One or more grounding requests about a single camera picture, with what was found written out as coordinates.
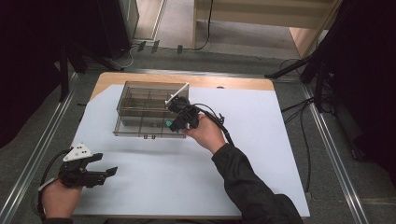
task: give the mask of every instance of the clear plastic box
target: clear plastic box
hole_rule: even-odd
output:
[[[158,83],[127,81],[123,88],[117,111],[114,134],[144,138],[185,138],[181,133],[173,133],[166,121],[173,121],[177,114],[165,105],[171,94],[175,94],[184,83]],[[189,97],[189,88],[179,96]]]

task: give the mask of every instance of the black sleeve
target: black sleeve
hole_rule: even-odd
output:
[[[275,195],[253,172],[247,156],[228,144],[213,156],[224,188],[244,223],[303,223],[291,199]]]
[[[73,224],[73,220],[70,218],[47,218],[43,221],[43,224]]]

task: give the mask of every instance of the finger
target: finger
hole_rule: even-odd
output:
[[[198,120],[203,119],[205,117],[205,114],[198,114]]]
[[[181,133],[186,134],[187,136],[191,136],[192,129],[182,129]]]

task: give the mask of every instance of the black cloth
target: black cloth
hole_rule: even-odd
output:
[[[44,0],[0,1],[0,148],[61,81],[55,19]]]
[[[330,84],[345,108],[336,106],[336,116],[355,151],[366,156],[358,159],[375,161],[396,187],[396,1],[343,1],[342,10],[349,13],[338,14],[346,15],[334,34]]]
[[[73,220],[70,218],[47,218],[44,220],[43,224],[73,224]]]
[[[224,178],[224,188],[242,213],[246,224],[303,223],[291,199],[274,194],[253,172],[248,157],[229,144],[221,147],[212,157]],[[44,224],[60,223],[47,219]]]

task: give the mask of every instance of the wooden table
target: wooden table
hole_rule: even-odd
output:
[[[192,103],[225,117],[233,142],[274,193],[293,200],[309,217],[274,86],[257,78],[103,73],[87,104],[72,146],[83,142],[101,161],[90,171],[118,166],[103,186],[84,189],[74,215],[133,218],[234,219],[240,212],[223,187],[211,153],[192,138],[119,137],[113,134],[125,81],[190,82]]]
[[[208,19],[210,0],[194,0],[192,44],[197,20]],[[315,46],[335,19],[341,0],[214,0],[212,20],[286,26],[300,56]]]
[[[241,77],[208,77],[208,76],[181,76],[159,74],[128,74],[103,73],[96,83],[91,99],[110,85],[125,84],[125,81],[185,83],[190,82],[192,87],[273,91],[274,85],[269,79],[241,78]]]

